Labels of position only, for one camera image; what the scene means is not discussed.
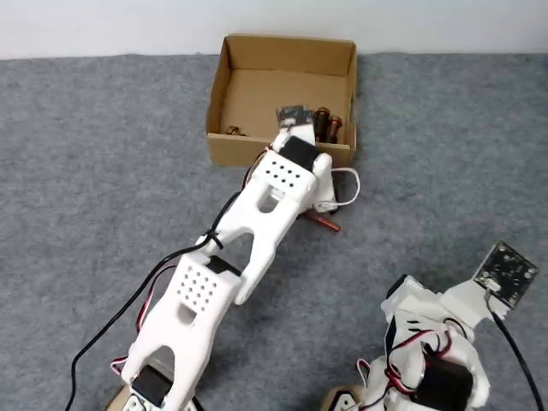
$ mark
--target open cardboard box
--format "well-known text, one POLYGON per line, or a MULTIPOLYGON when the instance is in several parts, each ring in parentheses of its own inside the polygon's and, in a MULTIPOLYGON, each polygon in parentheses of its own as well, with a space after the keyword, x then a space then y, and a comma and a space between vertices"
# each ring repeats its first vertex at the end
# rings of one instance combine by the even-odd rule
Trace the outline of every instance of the open cardboard box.
POLYGON ((336 167, 356 148, 356 48, 351 41, 231 34, 223 41, 207 112, 211 160, 250 165, 278 132, 276 109, 324 106, 342 118, 338 144, 318 143, 336 167), (243 135, 228 135, 229 126, 243 135))

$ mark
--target perforated bracket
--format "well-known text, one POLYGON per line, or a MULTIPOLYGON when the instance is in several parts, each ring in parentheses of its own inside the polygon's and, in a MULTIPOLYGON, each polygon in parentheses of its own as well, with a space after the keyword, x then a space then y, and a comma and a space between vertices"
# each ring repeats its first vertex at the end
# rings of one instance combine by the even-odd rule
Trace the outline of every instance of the perforated bracket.
POLYGON ((182 256, 170 284, 146 317, 122 379, 132 384, 148 357, 159 348, 171 348, 175 357, 173 385, 163 410, 176 411, 188 403, 211 354, 213 338, 226 314, 240 279, 230 271, 219 274, 206 265, 209 258, 194 252, 182 256))

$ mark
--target carpet floor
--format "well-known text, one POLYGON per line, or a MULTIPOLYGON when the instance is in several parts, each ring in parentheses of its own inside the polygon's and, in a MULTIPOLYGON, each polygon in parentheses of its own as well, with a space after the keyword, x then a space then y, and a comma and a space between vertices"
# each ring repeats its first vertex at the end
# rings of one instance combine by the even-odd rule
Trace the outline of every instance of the carpet floor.
MULTIPOLYGON (((62 409, 72 356, 238 188, 244 170, 207 152, 216 66, 0 62, 1 409, 62 409)), ((337 235, 295 224, 220 325, 198 397, 207 411, 319 409, 330 387, 358 384, 356 358, 383 352, 379 304, 401 274, 445 290, 502 239, 544 268, 507 326, 548 402, 548 56, 379 54, 359 72, 360 197, 336 214, 337 235)), ((243 265, 249 245, 230 261, 243 265)), ((116 392, 109 361, 133 341, 136 310, 82 359, 74 409, 103 409, 116 392)), ((486 409, 533 409, 492 322, 477 348, 486 409)))

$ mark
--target brown cylinder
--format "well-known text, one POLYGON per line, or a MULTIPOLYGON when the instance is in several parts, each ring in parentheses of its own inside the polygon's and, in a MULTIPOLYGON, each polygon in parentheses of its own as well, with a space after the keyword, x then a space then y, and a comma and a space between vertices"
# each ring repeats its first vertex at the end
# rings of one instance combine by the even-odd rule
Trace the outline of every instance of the brown cylinder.
POLYGON ((329 127, 327 128, 327 142, 331 144, 337 143, 337 133, 343 125, 341 117, 333 116, 329 119, 329 127))
POLYGON ((316 141, 325 143, 327 141, 327 128, 329 127, 329 109, 320 107, 314 113, 314 134, 316 141))

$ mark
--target robotic arm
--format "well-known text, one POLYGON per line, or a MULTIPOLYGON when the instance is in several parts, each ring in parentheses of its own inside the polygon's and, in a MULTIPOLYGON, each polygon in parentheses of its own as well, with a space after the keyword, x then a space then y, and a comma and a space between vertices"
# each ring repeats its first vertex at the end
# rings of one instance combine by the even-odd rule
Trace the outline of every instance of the robotic arm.
POLYGON ((359 410, 464 411, 485 405, 490 385, 474 328, 503 318, 525 293, 538 269, 499 242, 474 277, 434 294, 401 277, 381 304, 389 328, 385 355, 369 367, 359 410))
MULTIPOLYGON (((230 304, 241 305, 252 294, 274 260, 277 245, 301 213, 313 207, 337 208, 331 157, 314 145, 309 111, 299 106, 281 109, 278 122, 278 136, 222 216, 214 241, 182 255, 165 294, 129 349, 122 379, 154 407, 150 409, 176 411, 191 401, 230 304), (267 201, 276 205, 263 212, 267 201), (217 254, 246 233, 253 234, 253 248, 247 266, 238 271, 217 254), (173 384, 165 396, 153 399, 139 389, 141 371, 163 346, 175 356, 173 384)), ((200 237, 197 244, 204 239, 200 237)))

